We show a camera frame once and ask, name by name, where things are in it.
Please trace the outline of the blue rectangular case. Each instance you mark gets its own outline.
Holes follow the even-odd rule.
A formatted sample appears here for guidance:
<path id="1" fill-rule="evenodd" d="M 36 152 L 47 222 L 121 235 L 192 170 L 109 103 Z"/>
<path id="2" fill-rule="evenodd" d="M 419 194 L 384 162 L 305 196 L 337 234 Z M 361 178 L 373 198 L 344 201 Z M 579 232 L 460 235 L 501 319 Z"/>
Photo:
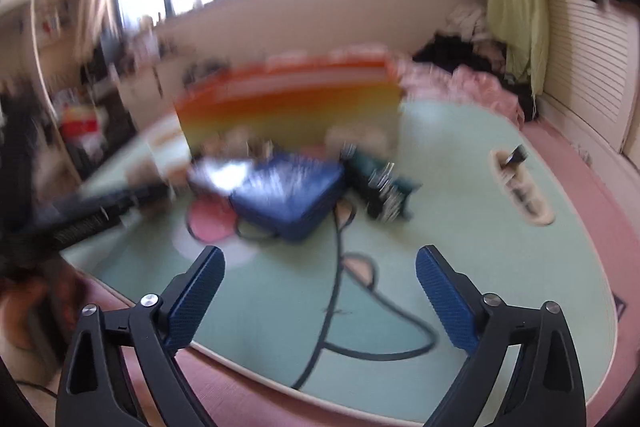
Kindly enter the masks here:
<path id="1" fill-rule="evenodd" d="M 229 202 L 242 220 L 288 242 L 306 239 L 346 190 L 336 161 L 279 154 L 258 162 Z"/>

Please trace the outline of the red white box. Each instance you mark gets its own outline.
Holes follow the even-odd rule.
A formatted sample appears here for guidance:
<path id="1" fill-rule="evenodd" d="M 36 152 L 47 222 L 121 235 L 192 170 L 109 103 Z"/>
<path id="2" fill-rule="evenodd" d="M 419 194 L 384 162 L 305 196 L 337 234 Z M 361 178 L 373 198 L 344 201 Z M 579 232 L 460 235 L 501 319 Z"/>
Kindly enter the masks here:
<path id="1" fill-rule="evenodd" d="M 62 110 L 58 130 L 65 141 L 81 139 L 83 136 L 101 131 L 100 115 L 93 105 L 67 106 Z"/>

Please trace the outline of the green cartoon lap table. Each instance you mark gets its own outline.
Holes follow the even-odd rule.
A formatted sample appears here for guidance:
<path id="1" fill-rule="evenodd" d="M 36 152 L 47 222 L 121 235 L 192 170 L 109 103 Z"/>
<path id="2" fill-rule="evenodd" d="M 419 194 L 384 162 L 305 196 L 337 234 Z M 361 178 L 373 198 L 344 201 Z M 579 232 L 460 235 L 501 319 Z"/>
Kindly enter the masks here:
<path id="1" fill-rule="evenodd" d="M 525 145 L 509 121 L 475 106 L 410 102 L 402 109 L 398 170 L 416 180 L 411 218 L 370 220 L 351 199 L 303 242 L 242 235 L 191 196 L 168 210 L 66 251 L 104 303 L 161 291 L 203 249 L 204 225 L 227 271 L 192 346 L 193 377 L 217 384 L 224 369 L 295 399 L 394 426 L 435 410 L 465 359 L 416 278 L 416 253 L 434 245 L 484 293 L 512 306 L 559 303 L 585 394 L 610 371 L 617 320 L 610 285 L 582 219 L 536 152 L 525 163 L 553 213 L 533 225 L 497 178 L 497 150 Z"/>

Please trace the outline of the black binder clip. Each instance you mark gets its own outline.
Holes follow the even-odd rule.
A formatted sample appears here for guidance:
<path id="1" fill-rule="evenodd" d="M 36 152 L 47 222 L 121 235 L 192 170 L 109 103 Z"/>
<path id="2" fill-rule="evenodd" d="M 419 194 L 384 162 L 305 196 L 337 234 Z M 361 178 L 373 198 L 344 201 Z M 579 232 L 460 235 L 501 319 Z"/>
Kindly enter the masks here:
<path id="1" fill-rule="evenodd" d="M 516 171 L 526 159 L 527 152 L 523 145 L 519 145 L 501 161 L 501 169 Z"/>

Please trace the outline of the green toy car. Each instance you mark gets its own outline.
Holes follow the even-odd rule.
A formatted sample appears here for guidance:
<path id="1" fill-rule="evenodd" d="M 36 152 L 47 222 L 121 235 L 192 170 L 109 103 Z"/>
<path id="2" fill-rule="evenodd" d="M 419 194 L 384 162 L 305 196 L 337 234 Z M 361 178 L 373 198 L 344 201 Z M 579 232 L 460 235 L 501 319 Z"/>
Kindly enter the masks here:
<path id="1" fill-rule="evenodd" d="M 393 222 L 411 218 L 409 198 L 421 184 L 399 176 L 393 161 L 363 152 L 355 144 L 343 146 L 340 161 L 348 187 L 363 202 L 370 219 Z"/>

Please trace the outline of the orange yellow storage box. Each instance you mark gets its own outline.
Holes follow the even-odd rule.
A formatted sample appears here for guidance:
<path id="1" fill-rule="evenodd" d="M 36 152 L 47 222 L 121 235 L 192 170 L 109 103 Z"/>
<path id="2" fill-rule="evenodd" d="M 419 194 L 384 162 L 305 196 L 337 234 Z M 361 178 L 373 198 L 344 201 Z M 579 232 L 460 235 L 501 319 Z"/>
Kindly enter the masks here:
<path id="1" fill-rule="evenodd" d="M 337 129 L 361 131 L 392 153 L 401 99 L 387 56 L 343 54 L 218 72 L 178 98 L 175 111 L 191 150 L 233 130 L 298 150 Z"/>

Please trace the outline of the pink crumpled blanket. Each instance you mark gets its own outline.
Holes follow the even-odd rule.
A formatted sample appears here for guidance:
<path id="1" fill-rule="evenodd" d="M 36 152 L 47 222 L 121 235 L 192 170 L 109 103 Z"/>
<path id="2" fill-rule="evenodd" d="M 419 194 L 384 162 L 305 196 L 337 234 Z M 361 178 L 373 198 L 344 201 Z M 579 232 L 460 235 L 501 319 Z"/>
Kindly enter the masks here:
<path id="1" fill-rule="evenodd" d="M 399 84 L 408 100 L 428 100 L 475 105 L 509 119 L 514 126 L 525 124 L 518 97 L 503 89 L 499 80 L 488 72 L 477 72 L 460 65 L 446 72 L 432 63 L 398 61 Z"/>

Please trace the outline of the black clothes pile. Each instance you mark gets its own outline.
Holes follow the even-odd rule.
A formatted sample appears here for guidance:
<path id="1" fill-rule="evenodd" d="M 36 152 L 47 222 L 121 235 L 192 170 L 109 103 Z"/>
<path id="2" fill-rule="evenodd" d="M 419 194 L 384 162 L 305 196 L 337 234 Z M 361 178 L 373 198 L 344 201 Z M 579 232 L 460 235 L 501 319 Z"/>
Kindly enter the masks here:
<path id="1" fill-rule="evenodd" d="M 497 52 L 497 57 L 490 58 L 480 54 L 471 41 L 436 32 L 423 48 L 413 54 L 412 60 L 419 64 L 432 64 L 445 72 L 454 72 L 458 67 L 466 66 L 477 72 L 501 75 L 504 61 L 502 52 Z"/>

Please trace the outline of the white clothes pile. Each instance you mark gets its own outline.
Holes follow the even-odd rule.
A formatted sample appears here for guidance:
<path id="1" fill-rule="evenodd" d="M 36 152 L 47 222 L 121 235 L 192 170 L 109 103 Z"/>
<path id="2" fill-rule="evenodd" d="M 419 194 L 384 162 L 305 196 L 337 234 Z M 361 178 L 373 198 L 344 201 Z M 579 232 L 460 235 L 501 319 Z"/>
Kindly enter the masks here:
<path id="1" fill-rule="evenodd" d="M 472 43 L 494 40 L 494 35 L 489 30 L 486 9 L 479 4 L 459 4 L 447 15 L 444 33 Z"/>

